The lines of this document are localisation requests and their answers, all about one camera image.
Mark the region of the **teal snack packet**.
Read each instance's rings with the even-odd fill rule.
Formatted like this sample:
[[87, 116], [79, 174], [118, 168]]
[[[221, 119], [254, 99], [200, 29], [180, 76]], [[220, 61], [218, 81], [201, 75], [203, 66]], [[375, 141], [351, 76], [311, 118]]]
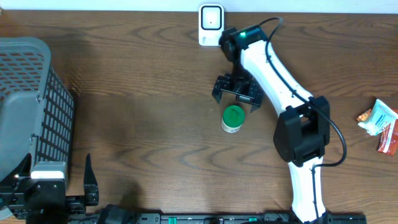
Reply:
[[397, 113], [377, 99], [367, 120], [359, 122], [358, 126], [365, 129], [369, 135], [377, 136], [396, 119]]

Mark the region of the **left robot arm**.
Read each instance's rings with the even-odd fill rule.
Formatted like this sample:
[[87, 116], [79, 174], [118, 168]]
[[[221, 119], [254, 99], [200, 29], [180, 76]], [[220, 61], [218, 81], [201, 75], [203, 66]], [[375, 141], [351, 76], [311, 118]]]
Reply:
[[83, 221], [86, 208], [99, 204], [98, 183], [88, 154], [85, 161], [83, 195], [67, 196], [65, 179], [35, 179], [30, 174], [32, 156], [21, 163], [1, 181], [1, 208], [26, 223], [70, 223], [71, 216]]

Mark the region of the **red snack bar wrapper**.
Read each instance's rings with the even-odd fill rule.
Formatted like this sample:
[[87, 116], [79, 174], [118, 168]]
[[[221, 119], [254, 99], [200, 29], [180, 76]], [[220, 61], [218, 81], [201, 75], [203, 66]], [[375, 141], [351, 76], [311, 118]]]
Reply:
[[397, 120], [387, 125], [380, 138], [378, 152], [393, 156], [397, 151]]

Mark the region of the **green lid jar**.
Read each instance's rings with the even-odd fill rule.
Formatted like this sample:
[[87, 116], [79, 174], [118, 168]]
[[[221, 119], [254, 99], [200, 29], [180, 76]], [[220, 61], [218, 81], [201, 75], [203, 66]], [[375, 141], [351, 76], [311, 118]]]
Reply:
[[221, 127], [227, 133], [236, 133], [241, 129], [245, 120], [245, 112], [238, 105], [228, 106], [222, 115]]

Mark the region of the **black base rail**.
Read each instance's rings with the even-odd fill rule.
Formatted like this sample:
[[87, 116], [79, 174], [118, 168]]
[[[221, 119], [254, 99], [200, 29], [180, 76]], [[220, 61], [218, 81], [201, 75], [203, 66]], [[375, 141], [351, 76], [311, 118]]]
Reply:
[[252, 214], [163, 214], [126, 210], [107, 205], [98, 213], [71, 215], [69, 223], [113, 224], [289, 224], [301, 221], [292, 212], [266, 212]]

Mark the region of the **white barcode scanner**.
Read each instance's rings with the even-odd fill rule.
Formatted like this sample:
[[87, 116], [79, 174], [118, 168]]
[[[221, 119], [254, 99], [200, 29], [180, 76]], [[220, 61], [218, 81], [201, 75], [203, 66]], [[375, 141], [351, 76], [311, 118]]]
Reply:
[[224, 31], [224, 7], [220, 4], [202, 4], [198, 10], [198, 43], [218, 47]]

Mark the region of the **grey plastic basket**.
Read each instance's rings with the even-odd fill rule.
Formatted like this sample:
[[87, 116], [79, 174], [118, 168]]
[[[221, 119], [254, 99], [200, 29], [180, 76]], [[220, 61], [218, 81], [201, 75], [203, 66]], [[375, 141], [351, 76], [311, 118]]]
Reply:
[[75, 102], [34, 37], [1, 39], [1, 181], [27, 154], [70, 163]]

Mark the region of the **orange small packet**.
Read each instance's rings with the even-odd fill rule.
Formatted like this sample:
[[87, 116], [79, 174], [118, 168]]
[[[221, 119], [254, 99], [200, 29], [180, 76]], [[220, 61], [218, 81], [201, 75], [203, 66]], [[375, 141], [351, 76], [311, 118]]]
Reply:
[[369, 118], [369, 116], [371, 115], [371, 111], [372, 111], [372, 109], [368, 109], [367, 111], [365, 111], [365, 112], [363, 112], [361, 115], [359, 115], [359, 116], [356, 118], [356, 120], [357, 120], [358, 122], [364, 122], [364, 121], [366, 121], [366, 120]]

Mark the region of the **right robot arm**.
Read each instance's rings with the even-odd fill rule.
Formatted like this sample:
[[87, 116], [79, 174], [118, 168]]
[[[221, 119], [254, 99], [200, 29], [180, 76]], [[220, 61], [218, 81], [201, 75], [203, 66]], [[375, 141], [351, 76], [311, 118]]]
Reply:
[[261, 106], [263, 97], [271, 101], [278, 120], [274, 146], [288, 163], [293, 188], [292, 211], [302, 223], [314, 222], [326, 208], [322, 202], [320, 164], [330, 141], [330, 127], [310, 105], [325, 114], [330, 105], [305, 90], [276, 56], [269, 39], [259, 25], [242, 30], [226, 29], [219, 45], [233, 63], [233, 71], [219, 76], [212, 95], [232, 93], [242, 103]]

